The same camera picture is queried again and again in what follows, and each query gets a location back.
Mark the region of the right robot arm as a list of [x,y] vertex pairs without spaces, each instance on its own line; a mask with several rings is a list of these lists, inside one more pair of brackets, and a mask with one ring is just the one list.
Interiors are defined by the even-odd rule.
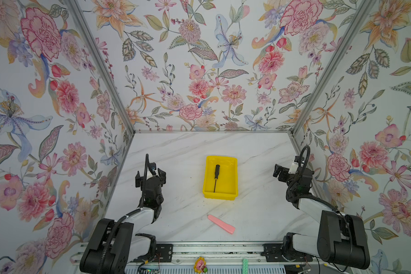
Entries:
[[305,146],[290,168],[276,165],[273,176],[287,185],[285,198],[319,224],[317,236],[287,233],[280,248],[286,261],[311,256],[336,268],[367,269],[371,264],[363,220],[347,215],[311,194],[314,172],[307,167],[311,149]]

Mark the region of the black screwdriver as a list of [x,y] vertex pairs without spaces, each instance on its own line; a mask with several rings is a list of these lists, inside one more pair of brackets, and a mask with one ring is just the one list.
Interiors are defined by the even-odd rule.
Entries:
[[214,183],[214,187],[213,187],[213,192],[216,192],[216,186],[217,186],[217,181],[219,179],[219,174],[220,174],[220,165],[217,164],[215,166],[215,177],[214,177],[215,183]]

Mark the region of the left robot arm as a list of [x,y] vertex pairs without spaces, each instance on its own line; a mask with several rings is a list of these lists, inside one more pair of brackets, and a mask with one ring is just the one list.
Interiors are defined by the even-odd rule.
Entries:
[[145,264],[155,258],[156,237],[140,230],[159,218],[165,183],[166,172],[146,155],[145,171],[135,177],[135,186],[142,192],[138,207],[118,220],[98,222],[79,263],[82,273],[123,274],[129,262]]

